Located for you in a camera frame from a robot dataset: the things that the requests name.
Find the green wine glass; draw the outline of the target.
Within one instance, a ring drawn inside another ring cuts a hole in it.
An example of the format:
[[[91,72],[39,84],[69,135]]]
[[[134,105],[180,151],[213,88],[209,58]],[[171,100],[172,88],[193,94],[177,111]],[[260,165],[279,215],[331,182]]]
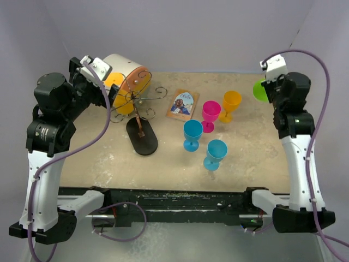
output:
[[[264,79],[259,79],[255,82],[252,93],[255,99],[257,99],[260,102],[269,102],[266,91],[264,87],[262,86],[262,83],[264,82]]]

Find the orange wine glass front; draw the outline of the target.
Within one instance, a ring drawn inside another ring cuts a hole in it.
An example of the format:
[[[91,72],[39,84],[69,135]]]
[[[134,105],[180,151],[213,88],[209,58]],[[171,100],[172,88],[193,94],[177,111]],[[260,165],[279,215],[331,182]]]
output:
[[[117,112],[122,115],[132,113],[134,107],[131,99],[129,98],[129,92],[131,89],[128,86],[128,82],[125,80],[124,75],[121,73],[111,73],[104,81],[104,85],[106,88],[111,89],[113,84],[120,88],[114,100],[113,107],[116,108]]]

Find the orange wine glass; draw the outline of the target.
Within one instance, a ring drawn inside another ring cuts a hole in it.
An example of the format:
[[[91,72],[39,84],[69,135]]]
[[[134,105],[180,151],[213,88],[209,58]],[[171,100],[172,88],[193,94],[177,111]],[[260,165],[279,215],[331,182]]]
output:
[[[125,80],[124,75],[121,73],[111,73],[104,81],[104,85],[106,88],[111,89],[113,84],[120,88],[114,100],[113,107],[116,108],[117,112],[122,115],[132,113],[134,107],[131,99],[129,98],[129,92],[131,89],[128,86],[128,82]]]
[[[242,96],[237,91],[227,91],[222,100],[222,112],[219,115],[219,121],[230,123],[233,120],[233,112],[237,110],[242,101]]]

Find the orange wine glass back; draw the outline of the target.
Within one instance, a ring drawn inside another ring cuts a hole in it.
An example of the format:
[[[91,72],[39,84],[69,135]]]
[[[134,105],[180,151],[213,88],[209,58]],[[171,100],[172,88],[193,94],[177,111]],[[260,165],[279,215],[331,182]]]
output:
[[[233,112],[237,110],[242,101],[242,96],[237,91],[227,91],[222,100],[222,112],[219,115],[219,121],[230,123],[233,120]]]

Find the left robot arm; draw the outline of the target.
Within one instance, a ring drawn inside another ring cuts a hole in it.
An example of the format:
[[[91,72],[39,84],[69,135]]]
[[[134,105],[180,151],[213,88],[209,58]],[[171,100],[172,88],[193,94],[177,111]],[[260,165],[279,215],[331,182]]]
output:
[[[76,57],[69,62],[69,76],[48,73],[34,89],[37,101],[27,128],[28,187],[20,220],[9,227],[9,235],[52,245],[69,240],[78,221],[97,210],[112,209],[111,192],[93,186],[71,202],[59,205],[59,183],[64,161],[72,155],[74,121],[90,106],[110,110],[117,86],[106,92],[103,82],[112,67],[100,58]]]

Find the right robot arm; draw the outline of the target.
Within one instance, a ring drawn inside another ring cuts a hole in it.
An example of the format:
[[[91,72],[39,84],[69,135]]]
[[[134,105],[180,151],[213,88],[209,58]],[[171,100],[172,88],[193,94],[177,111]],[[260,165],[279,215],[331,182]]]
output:
[[[290,176],[290,196],[284,200],[264,187],[248,187],[242,201],[247,213],[259,209],[271,215],[279,233],[316,233],[335,223],[335,213],[328,211],[317,179],[313,116],[304,106],[310,91],[310,79],[297,72],[263,81],[269,102],[274,108],[273,123],[286,154]]]

